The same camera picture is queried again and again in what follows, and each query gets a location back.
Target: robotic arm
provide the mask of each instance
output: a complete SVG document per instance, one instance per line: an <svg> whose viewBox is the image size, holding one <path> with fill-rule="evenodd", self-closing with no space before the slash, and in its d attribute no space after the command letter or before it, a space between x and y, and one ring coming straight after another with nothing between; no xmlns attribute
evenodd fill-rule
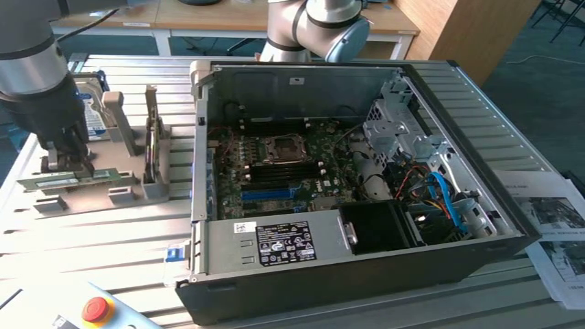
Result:
<svg viewBox="0 0 585 329"><path fill-rule="evenodd" d="M369 34L360 0L269 0L268 39L260 60L308 62L310 51L326 62L352 60Z"/></svg>
<svg viewBox="0 0 585 329"><path fill-rule="evenodd" d="M0 106L48 150L41 171L92 175L84 105L49 22L144 0L1 0Z"/></svg>

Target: gray floor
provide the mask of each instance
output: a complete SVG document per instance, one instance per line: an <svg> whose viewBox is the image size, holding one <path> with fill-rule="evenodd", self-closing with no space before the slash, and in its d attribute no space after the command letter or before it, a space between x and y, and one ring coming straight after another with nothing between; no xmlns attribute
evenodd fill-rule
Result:
<svg viewBox="0 0 585 329"><path fill-rule="evenodd" d="M482 86L537 149L558 170L572 170L585 178L585 65L533 59L524 64L505 64L530 55L545 55L585 61L585 47L578 47L585 31L569 27L553 44L549 39L560 23L545 17L537 28L520 33L500 65ZM176 56L224 56L237 39L190 39L197 45L188 50L181 38L172 38ZM256 40L234 52L253 56L264 42ZM149 37L76 36L63 43L65 54L156 55L154 40ZM0 182L11 168L16 152L0 134Z"/></svg>

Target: slotted metal table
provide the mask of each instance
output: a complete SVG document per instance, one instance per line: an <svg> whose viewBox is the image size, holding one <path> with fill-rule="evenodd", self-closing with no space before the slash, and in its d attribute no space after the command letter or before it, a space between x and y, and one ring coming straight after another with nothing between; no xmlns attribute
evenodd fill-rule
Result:
<svg viewBox="0 0 585 329"><path fill-rule="evenodd" d="M162 285L165 247L190 237L196 126L188 73L189 64L197 59L210 58L89 56L69 63L73 71L106 72L110 89L124 93L130 125L144 124L146 118L144 85L157 85L158 111L172 130L170 201L36 221L15 221L11 214L0 212L0 291L17 279L49 280L53 273L67 273L108 290L161 327L198 328L173 289ZM492 168L553 171L461 69L446 62L410 63ZM27 163L39 152L36 141L29 138L0 189L0 210L21 195L16 179L31 170ZM521 253L486 265L457 284L210 328L242 327L584 328L585 311L568 311L554 303L530 260Z"/></svg>

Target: power supply label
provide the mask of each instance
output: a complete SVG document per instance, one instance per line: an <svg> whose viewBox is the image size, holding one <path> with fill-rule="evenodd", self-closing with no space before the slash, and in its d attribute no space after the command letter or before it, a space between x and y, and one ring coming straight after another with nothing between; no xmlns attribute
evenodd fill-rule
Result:
<svg viewBox="0 0 585 329"><path fill-rule="evenodd" d="M256 226L256 237L262 266L317 259L309 223L305 221Z"/></svg>

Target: emergency stop button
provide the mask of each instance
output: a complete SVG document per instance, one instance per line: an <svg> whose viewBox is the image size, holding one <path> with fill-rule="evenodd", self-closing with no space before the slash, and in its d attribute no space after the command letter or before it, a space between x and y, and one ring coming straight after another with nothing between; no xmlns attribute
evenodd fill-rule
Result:
<svg viewBox="0 0 585 329"><path fill-rule="evenodd" d="M109 312L108 301L101 297L93 297L83 307L81 318L88 322L100 322Z"/></svg>

